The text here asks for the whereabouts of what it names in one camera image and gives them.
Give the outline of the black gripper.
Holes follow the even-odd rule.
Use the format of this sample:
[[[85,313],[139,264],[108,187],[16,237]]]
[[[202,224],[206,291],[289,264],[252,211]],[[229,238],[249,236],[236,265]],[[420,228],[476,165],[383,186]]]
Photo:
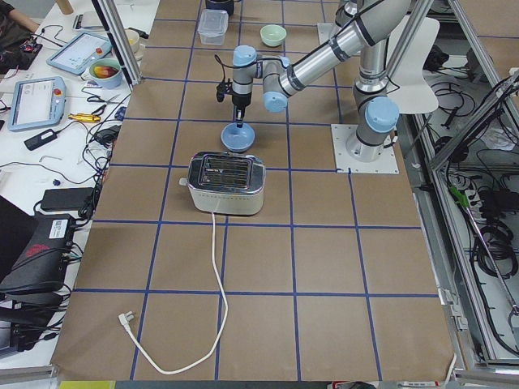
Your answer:
[[[242,128],[246,107],[251,104],[251,93],[240,94],[232,93],[232,102],[234,105],[234,118],[237,128]]]

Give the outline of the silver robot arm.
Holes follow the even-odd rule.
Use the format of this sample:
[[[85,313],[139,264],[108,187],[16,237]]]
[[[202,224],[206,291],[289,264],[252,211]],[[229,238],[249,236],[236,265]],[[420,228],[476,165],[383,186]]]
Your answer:
[[[266,110],[279,113],[286,109],[289,97],[358,53],[359,73],[354,83],[358,126],[347,139],[346,149],[355,160],[376,160],[400,115],[397,104],[387,96],[388,38],[409,7],[410,2],[400,0],[359,1],[356,12],[340,19],[338,30],[327,41],[296,62],[260,55],[249,45],[236,47],[233,78],[222,86],[222,92],[232,97],[235,121],[224,132],[245,126],[254,79],[263,83]]]

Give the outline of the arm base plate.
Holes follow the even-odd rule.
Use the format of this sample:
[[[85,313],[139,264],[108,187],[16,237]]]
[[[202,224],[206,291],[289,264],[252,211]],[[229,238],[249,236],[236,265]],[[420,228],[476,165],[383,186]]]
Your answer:
[[[320,44],[329,49],[340,61],[345,61],[350,55],[347,53],[349,39],[347,28],[339,28],[336,24],[319,23],[317,25]]]
[[[389,135],[381,145],[367,146],[357,137],[357,125],[332,124],[332,145],[338,173],[399,174]]]

